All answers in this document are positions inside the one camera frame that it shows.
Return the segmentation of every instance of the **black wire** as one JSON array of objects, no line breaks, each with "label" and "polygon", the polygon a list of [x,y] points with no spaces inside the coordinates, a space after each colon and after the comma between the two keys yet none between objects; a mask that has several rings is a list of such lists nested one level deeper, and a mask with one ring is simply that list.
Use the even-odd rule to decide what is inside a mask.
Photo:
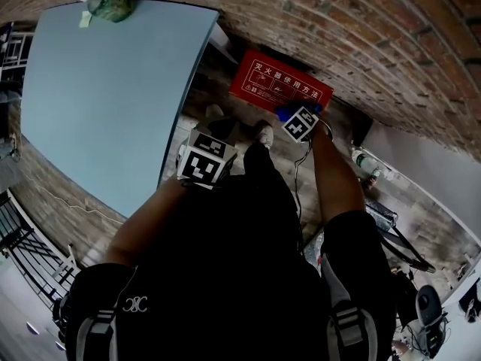
[{"label": "black wire", "polygon": [[418,285],[416,285],[416,282],[414,282],[414,276],[416,275],[417,272],[418,272],[418,269],[416,269],[416,270],[414,271],[414,273],[413,273],[413,279],[411,280],[411,282],[412,282],[412,283],[414,284],[414,286],[416,287],[416,290],[419,291]]},{"label": "black wire", "polygon": [[421,352],[424,356],[427,356],[427,354],[421,350],[421,345],[419,345],[417,337],[414,335],[413,330],[411,329],[411,326],[407,325],[407,330],[409,330],[409,333],[411,333],[411,346]]},{"label": "black wire", "polygon": [[312,149],[312,139],[310,138],[310,135],[307,134],[307,139],[309,141],[309,147],[307,148],[307,152],[304,154],[304,156],[294,162],[294,167],[295,167],[295,173],[294,173],[294,188],[295,188],[295,200],[298,203],[298,208],[299,208],[299,242],[298,242],[298,249],[301,252],[302,256],[304,256],[304,238],[302,236],[302,226],[301,226],[301,216],[302,216],[302,206],[301,206],[301,200],[299,199],[298,195],[298,171],[299,171],[299,166],[306,160],[307,156],[310,153],[310,150]]}]

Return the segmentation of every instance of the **logo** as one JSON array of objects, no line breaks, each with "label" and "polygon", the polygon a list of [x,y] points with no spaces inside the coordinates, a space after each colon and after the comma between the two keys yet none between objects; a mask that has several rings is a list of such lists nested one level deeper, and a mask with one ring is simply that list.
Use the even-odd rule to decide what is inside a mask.
[{"label": "logo", "polygon": [[[141,308],[141,303],[143,300],[146,301],[144,304],[144,309]],[[147,311],[147,306],[146,306],[147,296],[127,298],[126,302],[127,304],[130,302],[131,305],[128,308],[127,307],[122,308],[122,310],[124,311],[130,311],[131,313],[137,313],[138,311],[140,311],[141,313],[144,313],[145,311]]]}]

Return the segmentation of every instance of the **railing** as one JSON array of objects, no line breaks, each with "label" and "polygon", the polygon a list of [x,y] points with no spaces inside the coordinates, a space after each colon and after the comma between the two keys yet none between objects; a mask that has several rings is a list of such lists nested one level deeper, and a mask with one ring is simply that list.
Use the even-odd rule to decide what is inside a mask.
[{"label": "railing", "polygon": [[22,276],[50,309],[70,289],[80,271],[73,254],[66,257],[41,233],[14,196],[0,195],[0,249],[10,255]]}]

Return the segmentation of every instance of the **red sign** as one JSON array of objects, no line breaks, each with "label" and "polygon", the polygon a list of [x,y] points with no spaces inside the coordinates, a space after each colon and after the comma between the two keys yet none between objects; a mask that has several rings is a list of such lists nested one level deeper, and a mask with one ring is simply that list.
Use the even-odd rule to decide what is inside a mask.
[{"label": "red sign", "polygon": [[229,90],[271,112],[294,101],[321,104],[324,109],[333,91],[316,78],[256,50],[246,52]]}]

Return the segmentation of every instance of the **light blue board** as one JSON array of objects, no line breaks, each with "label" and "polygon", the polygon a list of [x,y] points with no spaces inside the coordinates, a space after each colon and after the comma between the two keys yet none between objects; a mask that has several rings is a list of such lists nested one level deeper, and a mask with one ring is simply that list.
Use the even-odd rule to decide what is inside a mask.
[{"label": "light blue board", "polygon": [[129,217],[155,192],[171,133],[218,13],[139,1],[121,23],[84,3],[42,13],[22,133],[60,171]]}]

